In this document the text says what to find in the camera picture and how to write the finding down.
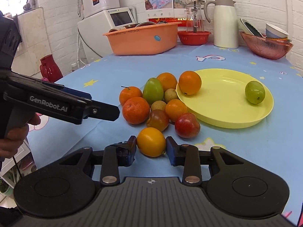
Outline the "person's left hand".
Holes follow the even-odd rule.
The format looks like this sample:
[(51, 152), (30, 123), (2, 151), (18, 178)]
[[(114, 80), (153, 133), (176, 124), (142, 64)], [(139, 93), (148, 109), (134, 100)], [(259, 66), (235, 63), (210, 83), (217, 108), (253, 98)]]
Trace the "person's left hand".
[(29, 132), (29, 124), (39, 125), (41, 123), (37, 114), (31, 118), (26, 125), (20, 128), (13, 128), (8, 132), (6, 138), (0, 141), (0, 155), (4, 158), (12, 158), (18, 152)]

